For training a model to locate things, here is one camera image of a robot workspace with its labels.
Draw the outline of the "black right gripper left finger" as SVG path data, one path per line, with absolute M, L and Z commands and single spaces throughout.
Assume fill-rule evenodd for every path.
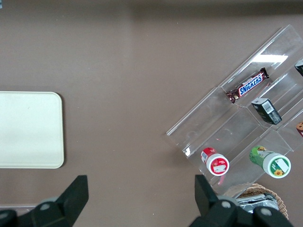
M 88 178 L 79 175 L 55 200 L 33 210 L 35 227 L 72 227 L 89 199 Z

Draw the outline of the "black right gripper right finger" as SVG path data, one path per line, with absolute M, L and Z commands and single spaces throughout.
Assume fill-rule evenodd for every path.
M 219 199 L 204 175 L 195 176 L 195 200 L 200 212 L 191 227 L 236 227 L 237 206 L 230 200 Z

